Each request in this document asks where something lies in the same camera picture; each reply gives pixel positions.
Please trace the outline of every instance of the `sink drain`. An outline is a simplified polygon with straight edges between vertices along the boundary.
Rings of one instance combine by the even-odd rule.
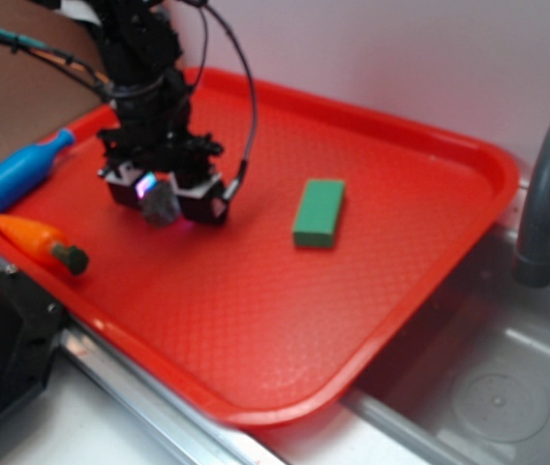
[[[542,387],[501,372],[477,369],[454,386],[453,410],[469,431],[485,439],[513,443],[537,433],[549,414]]]

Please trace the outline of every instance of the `blue plastic bottle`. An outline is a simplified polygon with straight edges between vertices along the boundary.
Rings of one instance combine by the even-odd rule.
[[[61,129],[53,140],[23,147],[0,163],[0,213],[43,182],[55,156],[74,143],[73,133]]]

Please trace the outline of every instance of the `sink basin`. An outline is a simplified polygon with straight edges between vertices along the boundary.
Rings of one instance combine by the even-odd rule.
[[[462,463],[550,463],[550,287],[513,281],[514,239],[486,234],[355,384]]]

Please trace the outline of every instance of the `orange carrot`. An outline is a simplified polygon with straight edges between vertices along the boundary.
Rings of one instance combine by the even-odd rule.
[[[32,260],[54,265],[62,263],[73,274],[85,271],[88,257],[51,225],[14,215],[0,214],[0,233]]]

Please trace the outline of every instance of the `red tray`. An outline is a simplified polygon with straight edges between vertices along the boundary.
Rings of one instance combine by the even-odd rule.
[[[78,144],[9,213],[64,230],[91,258],[72,277],[0,253],[80,320],[216,419],[297,419],[336,399],[511,200],[517,169],[487,143],[258,83],[260,128],[222,227],[162,229],[113,203],[96,171],[99,108]],[[250,122],[243,77],[208,70],[192,130],[236,172]],[[346,181],[336,246],[295,248],[308,178]]]

